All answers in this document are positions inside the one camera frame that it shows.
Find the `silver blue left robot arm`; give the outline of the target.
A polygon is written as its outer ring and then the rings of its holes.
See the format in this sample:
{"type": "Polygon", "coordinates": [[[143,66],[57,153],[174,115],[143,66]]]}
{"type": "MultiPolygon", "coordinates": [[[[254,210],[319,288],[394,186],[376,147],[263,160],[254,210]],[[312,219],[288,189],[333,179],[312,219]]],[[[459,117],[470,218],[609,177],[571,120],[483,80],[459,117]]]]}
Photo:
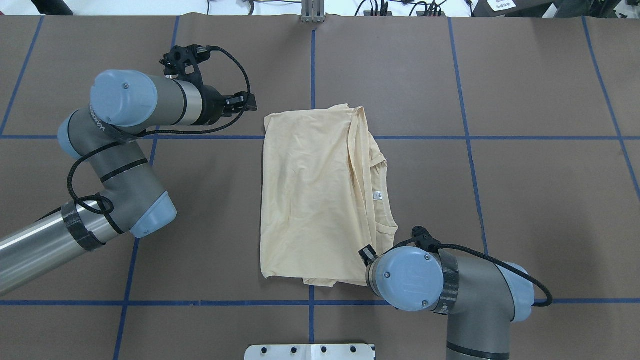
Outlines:
{"type": "Polygon", "coordinates": [[[74,164],[69,201],[1,240],[1,294],[36,280],[120,235],[142,239],[170,224],[178,211],[138,141],[220,132],[258,109],[244,66],[214,45],[174,46],[160,60],[163,76],[137,70],[99,73],[88,107],[73,112],[57,133],[74,164]],[[246,89],[222,95],[203,81],[200,64],[214,52],[242,73],[246,89]]]}

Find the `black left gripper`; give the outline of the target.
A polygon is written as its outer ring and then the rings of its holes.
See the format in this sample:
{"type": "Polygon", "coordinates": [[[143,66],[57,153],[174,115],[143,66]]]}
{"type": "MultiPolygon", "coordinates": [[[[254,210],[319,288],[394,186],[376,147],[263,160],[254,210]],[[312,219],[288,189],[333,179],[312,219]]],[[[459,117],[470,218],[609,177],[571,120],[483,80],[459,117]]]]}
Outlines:
{"type": "Polygon", "coordinates": [[[210,58],[211,51],[203,45],[176,45],[160,59],[164,75],[176,81],[185,96],[185,110],[176,123],[179,126],[211,126],[227,117],[227,112],[258,111],[253,93],[223,96],[205,84],[199,64],[210,58]]]}

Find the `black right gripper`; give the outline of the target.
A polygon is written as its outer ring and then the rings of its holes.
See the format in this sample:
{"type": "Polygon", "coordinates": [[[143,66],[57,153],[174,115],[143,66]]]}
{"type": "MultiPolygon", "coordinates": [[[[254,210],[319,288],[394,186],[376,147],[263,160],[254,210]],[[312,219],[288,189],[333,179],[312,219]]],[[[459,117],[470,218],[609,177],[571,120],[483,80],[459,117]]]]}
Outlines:
{"type": "MultiPolygon", "coordinates": [[[[432,237],[425,227],[413,227],[411,235],[414,246],[423,251],[438,251],[439,246],[442,244],[439,240],[432,237]]],[[[378,259],[377,251],[375,251],[371,244],[359,250],[359,257],[366,267],[371,266],[378,259]]]]}

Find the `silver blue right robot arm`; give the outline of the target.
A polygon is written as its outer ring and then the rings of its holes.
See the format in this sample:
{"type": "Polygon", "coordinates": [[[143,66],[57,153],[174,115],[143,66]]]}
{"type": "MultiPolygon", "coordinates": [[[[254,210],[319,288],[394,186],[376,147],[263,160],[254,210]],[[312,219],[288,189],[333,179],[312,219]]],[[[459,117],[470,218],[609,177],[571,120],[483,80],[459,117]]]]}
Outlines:
{"type": "Polygon", "coordinates": [[[370,244],[358,253],[376,296],[403,312],[446,316],[448,360],[511,358],[511,326],[535,306],[538,282],[524,268],[442,243],[423,227],[382,254],[370,244]]]}

